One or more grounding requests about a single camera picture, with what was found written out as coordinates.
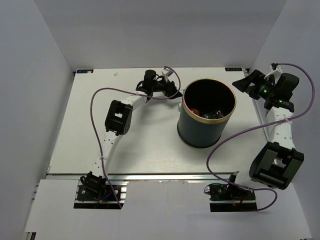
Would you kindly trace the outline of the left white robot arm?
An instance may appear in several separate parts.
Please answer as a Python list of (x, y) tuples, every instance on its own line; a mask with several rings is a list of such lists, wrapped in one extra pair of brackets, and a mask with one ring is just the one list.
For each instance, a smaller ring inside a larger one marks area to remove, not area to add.
[[(127, 134), (130, 126), (133, 111), (146, 104), (149, 100), (173, 100), (183, 96), (181, 93), (181, 80), (178, 78), (178, 86), (174, 81), (169, 80), (169, 76), (176, 72), (168, 67), (159, 75), (155, 70), (148, 69), (144, 73), (143, 80), (138, 82), (135, 92), (120, 90), (114, 87), (103, 87), (94, 92), (90, 100), (90, 120), (99, 147), (99, 159), (95, 161), (93, 171), (86, 176), (82, 176), (80, 181), (85, 190), (94, 199), (99, 200), (108, 192), (106, 182), (108, 181), (107, 167), (113, 158), (114, 152), (123, 135)], [(105, 137), (102, 142), (99, 138), (93, 117), (93, 103), (96, 95), (105, 90), (117, 91), (129, 94), (124, 100), (113, 100), (109, 106), (106, 119), (104, 121)]]

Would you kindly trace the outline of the orange plastic bottle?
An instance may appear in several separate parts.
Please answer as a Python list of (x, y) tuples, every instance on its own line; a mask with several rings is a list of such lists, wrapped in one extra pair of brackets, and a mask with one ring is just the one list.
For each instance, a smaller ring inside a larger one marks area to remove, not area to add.
[(196, 116), (200, 116), (200, 111), (198, 109), (195, 109), (195, 108), (191, 108), (190, 111), (195, 114)]

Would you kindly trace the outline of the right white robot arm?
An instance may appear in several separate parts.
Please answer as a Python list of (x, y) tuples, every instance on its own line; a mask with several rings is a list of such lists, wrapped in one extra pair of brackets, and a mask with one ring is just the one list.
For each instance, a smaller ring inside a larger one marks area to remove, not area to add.
[(244, 193), (244, 186), (262, 185), (284, 190), (293, 180), (304, 161), (304, 154), (296, 150), (292, 138), (294, 104), (290, 101), (299, 78), (283, 73), (280, 68), (268, 74), (254, 70), (247, 77), (233, 82), (239, 91), (255, 100), (264, 99), (267, 143), (253, 160), (249, 171), (238, 172), (235, 181), (225, 188), (226, 195), (236, 200)]

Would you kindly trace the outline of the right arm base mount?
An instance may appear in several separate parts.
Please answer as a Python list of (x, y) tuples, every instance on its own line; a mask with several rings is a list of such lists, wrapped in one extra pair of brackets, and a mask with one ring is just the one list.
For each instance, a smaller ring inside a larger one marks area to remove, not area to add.
[(256, 195), (244, 188), (229, 184), (236, 176), (231, 174), (228, 180), (216, 180), (208, 184), (203, 193), (209, 196), (212, 213), (255, 212), (258, 210)]

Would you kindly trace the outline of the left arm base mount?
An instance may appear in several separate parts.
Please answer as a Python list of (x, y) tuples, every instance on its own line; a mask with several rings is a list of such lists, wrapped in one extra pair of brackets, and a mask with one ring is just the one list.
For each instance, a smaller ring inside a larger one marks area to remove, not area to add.
[(96, 193), (83, 186), (82, 183), (78, 184), (73, 208), (85, 210), (121, 209), (111, 187), (108, 184), (99, 193)]

